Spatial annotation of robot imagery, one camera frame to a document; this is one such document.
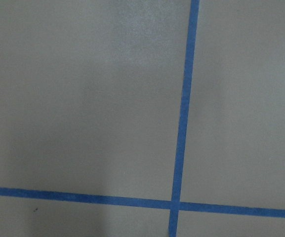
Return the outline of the brown paper table cover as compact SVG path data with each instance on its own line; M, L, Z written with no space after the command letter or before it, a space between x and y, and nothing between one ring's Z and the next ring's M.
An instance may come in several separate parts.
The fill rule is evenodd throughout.
M285 237L285 0L0 0L0 237Z

